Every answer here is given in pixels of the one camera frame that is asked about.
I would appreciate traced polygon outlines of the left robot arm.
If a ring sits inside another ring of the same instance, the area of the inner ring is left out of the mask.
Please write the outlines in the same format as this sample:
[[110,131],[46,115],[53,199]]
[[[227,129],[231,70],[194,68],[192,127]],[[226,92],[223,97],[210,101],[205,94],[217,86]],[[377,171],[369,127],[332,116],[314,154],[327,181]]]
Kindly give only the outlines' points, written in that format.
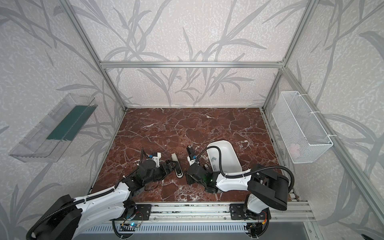
[[28,230],[28,240],[71,240],[82,232],[119,218],[129,219],[138,211],[133,198],[146,185],[160,182],[171,174],[176,162],[152,159],[142,162],[115,186],[83,197],[60,197]]

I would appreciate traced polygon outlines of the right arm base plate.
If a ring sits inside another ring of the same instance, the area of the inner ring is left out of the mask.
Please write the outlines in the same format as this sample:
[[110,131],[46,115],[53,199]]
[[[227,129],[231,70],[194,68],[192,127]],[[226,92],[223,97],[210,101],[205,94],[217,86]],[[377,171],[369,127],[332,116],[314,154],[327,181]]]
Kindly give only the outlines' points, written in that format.
[[245,204],[230,204],[229,207],[231,220],[256,220],[256,221],[269,221],[269,209],[264,209],[261,213],[256,214],[248,210]]

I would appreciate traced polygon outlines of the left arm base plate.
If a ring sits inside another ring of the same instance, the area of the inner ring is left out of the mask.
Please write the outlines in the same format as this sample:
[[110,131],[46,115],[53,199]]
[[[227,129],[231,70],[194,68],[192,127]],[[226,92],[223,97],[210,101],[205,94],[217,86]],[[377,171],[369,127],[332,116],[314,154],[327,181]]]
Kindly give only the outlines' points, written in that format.
[[148,221],[152,210],[151,204],[139,204],[129,207],[124,215],[128,221]]

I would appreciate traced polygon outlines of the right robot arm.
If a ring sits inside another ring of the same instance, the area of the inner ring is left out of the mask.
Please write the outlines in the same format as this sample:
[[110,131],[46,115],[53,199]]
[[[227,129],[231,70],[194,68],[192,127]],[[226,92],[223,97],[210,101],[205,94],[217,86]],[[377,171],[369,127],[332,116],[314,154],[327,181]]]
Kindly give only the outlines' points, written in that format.
[[187,171],[189,185],[198,183],[208,193],[248,191],[246,211],[260,214],[266,208],[287,210],[288,194],[295,184],[293,172],[284,166],[255,165],[235,175],[208,171],[198,164],[192,164]]

